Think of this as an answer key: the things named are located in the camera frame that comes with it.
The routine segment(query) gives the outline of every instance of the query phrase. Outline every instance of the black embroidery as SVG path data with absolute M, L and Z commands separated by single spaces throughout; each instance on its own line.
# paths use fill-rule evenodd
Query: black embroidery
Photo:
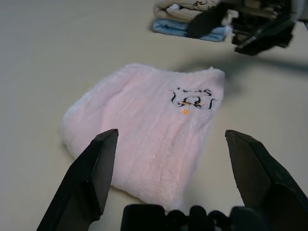
M 200 97 L 198 97 L 198 100 L 197 100 L 197 101 L 195 101 L 193 105 L 194 105 L 196 108 L 199 108 L 199 109 L 201 109 L 201 108 L 202 108 L 202 106 L 201 106 L 201 99 L 200 99 Z
M 177 94 L 176 92 L 173 92 L 173 97 L 171 99 L 171 102 L 177 106 L 177 107 L 183 107 L 185 105 L 190 106 L 193 105 L 194 107 L 198 109 L 212 109 L 213 108 L 213 101 L 216 101 L 216 99 L 211 99 L 210 103 L 208 104 L 208 101 L 206 100 L 205 103 L 202 103 L 201 96 L 212 96 L 212 91 L 210 89 L 203 89 L 203 90 L 181 90 L 184 93 L 189 93 L 190 95 L 183 100 L 175 101 Z
M 213 101 L 214 101 L 215 99 L 211 99 L 211 102 L 210 102 L 210 106 L 209 106 L 209 108 L 208 109 L 212 109 L 212 106 L 213 106 Z
M 207 4 L 207 1 L 205 1 L 205 2 L 201 2 L 201 1 L 196 1 L 194 4 L 193 4 L 193 6 L 194 7 L 197 7 L 197 6 L 199 6 L 199 5 L 206 5 Z

